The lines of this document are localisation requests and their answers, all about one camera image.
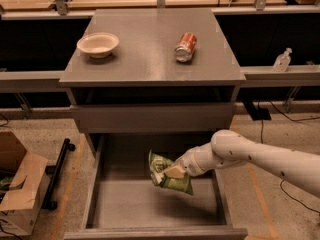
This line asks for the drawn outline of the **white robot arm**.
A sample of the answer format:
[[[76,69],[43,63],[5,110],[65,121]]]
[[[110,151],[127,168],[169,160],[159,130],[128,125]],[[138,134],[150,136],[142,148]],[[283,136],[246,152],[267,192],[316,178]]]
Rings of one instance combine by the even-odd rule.
[[[231,130],[219,130],[211,141],[189,149],[164,170],[166,176],[183,178],[214,169],[251,163],[320,197],[320,156],[251,141]]]

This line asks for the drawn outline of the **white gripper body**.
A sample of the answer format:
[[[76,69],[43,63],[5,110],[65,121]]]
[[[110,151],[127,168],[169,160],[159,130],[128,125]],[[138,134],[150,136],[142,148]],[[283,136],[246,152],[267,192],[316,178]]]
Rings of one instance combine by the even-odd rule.
[[[210,143],[189,149],[176,162],[192,177],[200,176],[215,169],[220,158],[214,153]]]

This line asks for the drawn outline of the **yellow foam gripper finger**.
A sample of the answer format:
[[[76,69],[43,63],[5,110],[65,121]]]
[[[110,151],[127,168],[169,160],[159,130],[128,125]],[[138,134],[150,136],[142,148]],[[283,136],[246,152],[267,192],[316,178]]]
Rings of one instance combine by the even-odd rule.
[[[173,163],[164,170],[164,174],[170,178],[182,179],[186,175],[186,171],[179,163]]]

